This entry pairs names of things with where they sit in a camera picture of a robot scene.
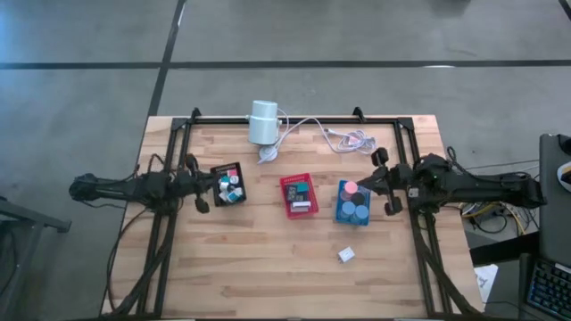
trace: blue container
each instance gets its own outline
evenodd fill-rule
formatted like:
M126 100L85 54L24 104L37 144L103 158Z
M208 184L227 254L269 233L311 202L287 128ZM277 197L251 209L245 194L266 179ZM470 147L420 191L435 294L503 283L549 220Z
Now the blue container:
M367 226L371 204L371 191L367 188L359 186L357 193L364 197L364 203L355 204L351 201L344 201L340 194L345 187L346 180L339 181L339 189L337 190L337 206L335 208L335 220L339 223L351 224L356 226ZM362 197L353 198L358 202L362 202Z

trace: small white cube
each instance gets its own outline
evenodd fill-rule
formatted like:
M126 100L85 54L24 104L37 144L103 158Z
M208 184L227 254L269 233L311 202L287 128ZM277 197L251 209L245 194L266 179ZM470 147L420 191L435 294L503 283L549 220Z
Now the small white cube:
M339 262L345 263L355 256L355 252L353 252L353 250L351 249L351 246L350 246L350 247L347 247L346 249L340 251L339 253L337 253L337 256L339 257Z

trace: red box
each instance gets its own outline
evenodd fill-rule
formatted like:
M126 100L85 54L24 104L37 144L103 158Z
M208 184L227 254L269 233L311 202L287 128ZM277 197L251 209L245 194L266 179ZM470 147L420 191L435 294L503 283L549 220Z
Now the red box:
M307 185L310 188L310 190L308 191L308 198L309 201L311 202L310 210L306 212L292 212L292 209L289 206L289 202L287 201L287 190L286 190L286 187L292 183L307 183ZM315 197L315 190L313 189L310 173L303 173L303 174L293 175L290 177L281 177L279 179L279 184L282 189L282 196L284 197L284 204L286 205L285 211L287 212L288 218L299 218L302 216L315 214L319 212L318 199L317 197Z

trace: white cable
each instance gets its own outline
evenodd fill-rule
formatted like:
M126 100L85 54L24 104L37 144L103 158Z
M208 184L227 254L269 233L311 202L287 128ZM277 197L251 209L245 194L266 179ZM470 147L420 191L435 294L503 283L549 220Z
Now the white cable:
M277 151L279 150L279 146L284 142L284 139L286 139L289 133L291 133L295 128L297 128L307 120L314 120L319 125L321 133L323 133L323 137L325 138L327 144L329 144L329 147L333 152L342 153L342 152L357 151L364 154L371 154L377 148L377 140L374 137L368 137L367 134L365 134L365 132L362 130L355 130L348 134L337 133L333 129L323 128L319 120L313 117L308 117L306 119L303 119L290 128L289 116L286 114L285 111L282 111L279 108L277 109L285 115L285 121L287 124L285 132L284 134L282 134L281 137L279 137L279 139L275 144L262 147L260 152L260 160L258 161L258 164L262 164L266 161L273 161L277 157ZM337 148L335 148L333 144L331 144L331 141L329 140L329 134L340 136L342 138Z

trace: blue lid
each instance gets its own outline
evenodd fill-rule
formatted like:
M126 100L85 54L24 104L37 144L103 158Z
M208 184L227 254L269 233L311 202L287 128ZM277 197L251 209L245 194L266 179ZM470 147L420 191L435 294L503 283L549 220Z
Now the blue lid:
M341 207L341 210L343 211L343 213L351 215L352 213L355 212L355 204L353 204L352 202L344 202L343 206Z
M360 218L360 219L367 218L368 217L367 206L363 206L363 205L357 206L357 208L355 209L355 215L357 216L357 218Z

